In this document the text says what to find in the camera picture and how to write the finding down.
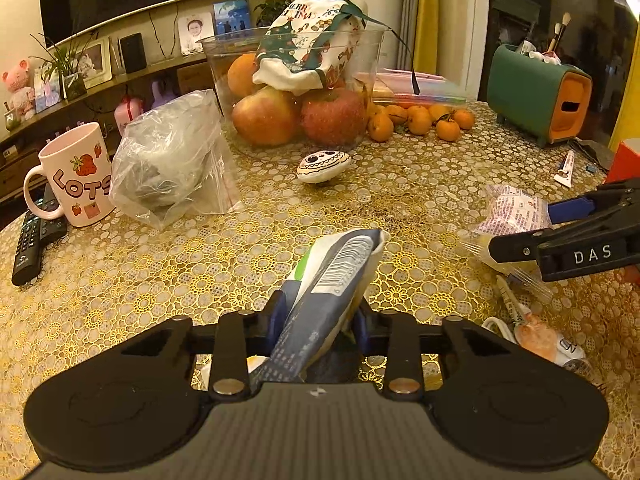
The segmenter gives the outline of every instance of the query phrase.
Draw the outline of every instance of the pink mug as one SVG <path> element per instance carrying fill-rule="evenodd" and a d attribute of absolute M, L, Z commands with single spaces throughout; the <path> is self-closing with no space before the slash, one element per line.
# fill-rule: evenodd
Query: pink mug
<path fill-rule="evenodd" d="M 53 139 L 38 154 L 40 165 L 24 178 L 24 199 L 34 215 L 54 220 L 66 215 L 74 227 L 102 220 L 115 206 L 109 200 L 111 161 L 100 124 L 87 123 Z M 60 206 L 44 211 L 33 203 L 29 180 L 35 174 L 47 177 Z"/>

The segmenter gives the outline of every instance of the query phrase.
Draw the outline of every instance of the gold lace tablecloth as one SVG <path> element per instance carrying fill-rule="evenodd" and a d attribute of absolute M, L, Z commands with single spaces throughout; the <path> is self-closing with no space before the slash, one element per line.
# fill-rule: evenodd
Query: gold lace tablecloth
<path fill-rule="evenodd" d="M 364 142 L 354 166 L 320 186 L 297 181 L 290 163 L 236 155 L 245 209 L 178 220 L 158 232 L 122 212 L 67 237 L 45 254 L 43 272 L 27 286 L 10 283 L 22 217 L 0 234 L 0 477 L 23 476 L 38 463 L 22 408 L 42 381 L 177 314 L 212 323 L 224 312 L 260 309 L 309 245 L 358 226 L 392 235 L 367 293 L 375 307 L 411 312 L 438 323 L 458 313 L 475 322 L 508 319 L 494 291 L 495 272 L 458 248 L 482 217 L 486 184 L 508 183 L 550 202 L 593 189 L 576 158 L 574 186 L 553 176 L 567 148 L 540 150 L 495 122 L 486 104 L 462 140 L 395 135 Z M 640 297 L 605 272 L 551 284 L 549 304 L 520 299 L 568 338 L 612 384 L 610 424 L 596 463 L 612 478 L 640 478 Z M 198 358 L 197 370 L 210 360 Z M 435 356 L 423 356 L 428 380 Z M 380 382 L 383 358 L 363 364 L 361 378 Z M 199 371 L 194 384 L 202 387 Z M 380 446 L 384 446 L 380 436 Z"/>

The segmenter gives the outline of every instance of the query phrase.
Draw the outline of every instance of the white fabric bag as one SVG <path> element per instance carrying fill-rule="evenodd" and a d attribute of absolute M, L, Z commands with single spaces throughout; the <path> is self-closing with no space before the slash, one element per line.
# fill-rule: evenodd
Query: white fabric bag
<path fill-rule="evenodd" d="M 254 83 L 294 95 L 332 87 L 351 59 L 366 14 L 364 0 L 294 0 L 260 42 Z"/>

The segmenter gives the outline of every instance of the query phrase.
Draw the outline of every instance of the glass bowl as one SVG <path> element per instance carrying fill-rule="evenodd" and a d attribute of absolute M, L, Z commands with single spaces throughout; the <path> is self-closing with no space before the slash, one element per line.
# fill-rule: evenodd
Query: glass bowl
<path fill-rule="evenodd" d="M 386 28 L 356 31 L 353 37 L 335 37 L 331 46 L 312 49 L 317 33 L 270 34 L 261 63 L 273 54 L 286 59 L 308 56 L 335 56 L 347 62 L 342 71 L 319 73 L 322 88 L 288 91 L 282 82 L 256 85 L 255 54 L 267 27 L 238 30 L 200 40 L 210 65 L 220 111 L 230 142 L 242 153 L 270 161 L 297 162 L 322 149 L 348 152 L 366 134 L 367 107 L 370 106 L 380 45 Z"/>

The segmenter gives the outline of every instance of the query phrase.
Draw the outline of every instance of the photo frame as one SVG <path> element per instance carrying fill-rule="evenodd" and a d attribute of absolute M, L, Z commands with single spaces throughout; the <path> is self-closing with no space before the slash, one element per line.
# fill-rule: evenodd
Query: photo frame
<path fill-rule="evenodd" d="M 198 40 L 214 35 L 213 18 L 210 12 L 196 12 L 178 17 L 180 51 L 184 56 L 202 52 L 202 45 L 198 43 Z"/>
<path fill-rule="evenodd" d="M 49 63 L 45 62 L 33 71 L 33 89 L 36 95 L 37 114 L 59 103 L 60 99 L 62 99 L 58 71 L 54 70 L 46 82 L 43 79 L 42 74 L 47 70 L 48 66 Z"/>
<path fill-rule="evenodd" d="M 86 88 L 110 81 L 113 74 L 111 73 L 109 37 L 105 36 L 89 42 L 78 59 L 78 65 L 78 72 L 81 73 Z"/>
<path fill-rule="evenodd" d="M 251 13 L 246 0 L 225 0 L 213 4 L 216 34 L 252 28 Z"/>

